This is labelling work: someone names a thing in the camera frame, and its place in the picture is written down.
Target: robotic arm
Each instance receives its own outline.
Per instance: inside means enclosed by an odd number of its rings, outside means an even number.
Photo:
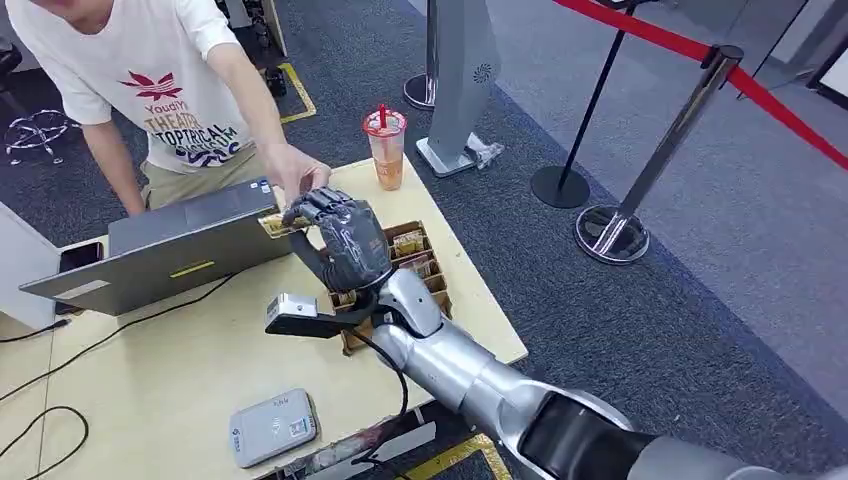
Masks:
[[[785,478],[670,437],[637,433],[603,400],[537,382],[499,362],[443,317],[414,272],[392,271],[386,238],[366,202],[323,188],[296,202],[284,222],[297,216],[321,229],[327,254],[303,232],[292,234],[295,253],[329,288],[357,290],[357,304],[342,315],[323,315],[316,299],[282,294],[268,308],[265,331],[328,338],[370,317],[373,342],[436,400],[499,441],[525,478]]]

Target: man's arm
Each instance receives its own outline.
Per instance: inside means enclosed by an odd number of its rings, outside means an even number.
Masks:
[[[206,61],[233,93],[268,176],[283,187],[286,202],[291,204],[301,193],[327,185],[330,168],[286,141],[274,97],[241,45],[216,45]]]
[[[98,125],[83,125],[82,133],[100,171],[112,185],[127,213],[142,213],[145,210],[144,200],[135,179],[132,157],[115,123],[109,120]]]

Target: gray laptop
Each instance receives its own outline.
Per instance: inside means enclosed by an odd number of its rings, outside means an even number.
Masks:
[[[120,315],[291,253],[257,221],[277,211],[264,178],[109,225],[109,257],[21,285],[77,307]]]

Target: red rope barrier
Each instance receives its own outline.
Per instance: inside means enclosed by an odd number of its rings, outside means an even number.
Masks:
[[[623,13],[609,9],[594,3],[592,0],[554,0],[563,7],[574,10],[577,13],[597,20],[601,23],[615,27],[619,30],[637,36],[643,40],[679,53],[698,62],[703,62],[710,47],[703,43],[684,37],[674,32],[665,30],[656,25],[639,20],[638,18],[624,15]],[[816,133],[803,120],[798,118],[789,108],[780,102],[774,95],[757,83],[742,68],[735,68],[730,74],[730,83],[748,96],[760,108],[765,110],[775,120],[786,125],[804,141],[827,155],[840,167],[848,170],[848,157],[831,145],[824,137]]]

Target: khaki shorts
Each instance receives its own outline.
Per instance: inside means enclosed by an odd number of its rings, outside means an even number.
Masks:
[[[141,172],[147,177],[141,198],[147,208],[155,209],[261,177],[265,175],[265,166],[256,156],[256,147],[251,145],[239,150],[220,167],[207,167],[195,173],[177,173],[145,160],[141,164]]]

